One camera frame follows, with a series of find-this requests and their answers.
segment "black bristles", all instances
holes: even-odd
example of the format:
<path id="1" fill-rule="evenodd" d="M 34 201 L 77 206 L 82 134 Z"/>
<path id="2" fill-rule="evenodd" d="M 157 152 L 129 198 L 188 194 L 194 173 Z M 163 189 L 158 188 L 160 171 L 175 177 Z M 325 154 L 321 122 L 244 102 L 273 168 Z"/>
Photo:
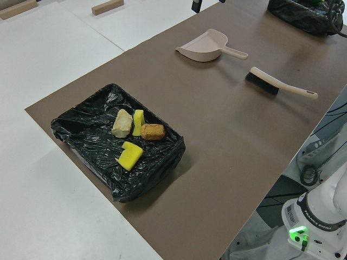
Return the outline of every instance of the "black bristles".
<path id="1" fill-rule="evenodd" d="M 246 80 L 257 85 L 258 87 L 262 88 L 263 90 L 270 93 L 271 95 L 276 96 L 279 91 L 279 88 L 267 83 L 265 80 L 262 80 L 261 78 L 255 76 L 251 72 L 247 74 Z"/>

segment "hand brush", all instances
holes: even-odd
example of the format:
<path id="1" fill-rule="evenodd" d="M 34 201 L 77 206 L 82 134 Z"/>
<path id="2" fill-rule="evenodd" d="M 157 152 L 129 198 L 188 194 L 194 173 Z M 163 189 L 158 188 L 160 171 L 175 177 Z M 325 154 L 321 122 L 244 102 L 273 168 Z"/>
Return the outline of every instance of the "hand brush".
<path id="1" fill-rule="evenodd" d="M 250 69 L 250 73 L 247 74 L 246 80 L 257 85 L 258 87 L 262 88 L 272 95 L 277 95 L 278 90 L 283 89 L 310 99 L 318 98 L 317 93 L 287 85 L 286 83 L 283 83 L 278 79 L 275 79 L 274 77 L 266 74 L 264 71 L 258 69 L 257 67 Z"/>

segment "plastic sheet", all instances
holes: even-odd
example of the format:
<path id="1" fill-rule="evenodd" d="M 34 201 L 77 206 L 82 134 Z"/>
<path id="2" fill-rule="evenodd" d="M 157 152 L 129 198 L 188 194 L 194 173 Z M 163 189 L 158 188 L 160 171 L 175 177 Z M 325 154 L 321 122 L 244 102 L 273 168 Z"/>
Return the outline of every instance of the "plastic sheet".
<path id="1" fill-rule="evenodd" d="M 328 19 L 329 2 L 316 0 L 270 0 L 268 11 L 289 24 L 312 35 L 334 35 Z M 344 2 L 333 7 L 332 20 L 338 30 L 343 26 Z"/>
<path id="2" fill-rule="evenodd" d="M 146 123 L 164 125 L 165 137 L 158 141 L 145 141 L 131 134 L 126 138 L 113 136 L 111 129 L 122 108 L 129 114 L 133 114 L 135 109 L 144 110 Z M 185 151 L 181 135 L 116 84 L 105 86 L 54 119 L 51 128 L 55 137 L 67 143 L 111 189 L 115 202 L 133 200 L 156 186 L 176 167 Z M 123 151 L 124 141 L 143 149 L 143 155 L 130 171 L 115 160 Z"/>

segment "brush handle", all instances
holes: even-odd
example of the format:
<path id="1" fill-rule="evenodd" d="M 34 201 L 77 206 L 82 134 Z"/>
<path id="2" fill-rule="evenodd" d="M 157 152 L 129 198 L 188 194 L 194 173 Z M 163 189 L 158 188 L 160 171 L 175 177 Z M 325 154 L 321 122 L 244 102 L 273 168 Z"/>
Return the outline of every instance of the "brush handle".
<path id="1" fill-rule="evenodd" d="M 239 50 L 234 50 L 232 48 L 229 47 L 223 47 L 223 49 L 221 49 L 221 51 L 223 53 L 226 53 L 228 55 L 234 56 L 235 58 L 241 59 L 241 60 L 245 60 L 248 58 L 248 54 L 247 53 L 243 53 Z"/>
<path id="2" fill-rule="evenodd" d="M 290 85 L 287 85 L 286 83 L 283 83 L 282 81 L 279 81 L 278 79 L 275 79 L 274 77 L 266 74 L 264 71 L 258 69 L 257 67 L 253 67 L 250 69 L 250 72 L 254 74 L 255 76 L 261 78 L 262 80 L 266 81 L 267 83 L 273 85 L 274 87 L 277 87 L 279 89 L 283 89 L 289 92 L 293 92 L 295 94 L 305 96 L 310 99 L 317 99 L 318 94 L 312 91 L 308 91 L 302 88 L 293 87 Z"/>

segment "sponge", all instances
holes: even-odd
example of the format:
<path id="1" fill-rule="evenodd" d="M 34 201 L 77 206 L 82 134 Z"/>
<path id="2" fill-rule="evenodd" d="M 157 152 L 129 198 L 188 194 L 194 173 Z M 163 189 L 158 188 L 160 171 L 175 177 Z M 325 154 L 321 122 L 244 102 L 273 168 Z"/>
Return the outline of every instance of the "sponge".
<path id="1" fill-rule="evenodd" d="M 141 126 L 145 123 L 143 110 L 135 110 L 134 114 L 132 115 L 132 119 L 134 124 L 132 135 L 134 137 L 139 137 L 141 135 Z"/>
<path id="2" fill-rule="evenodd" d="M 121 146 L 124 151 L 121 153 L 119 159 L 115 159 L 124 169 L 130 171 L 138 159 L 141 157 L 143 150 L 141 147 L 125 141 Z"/>

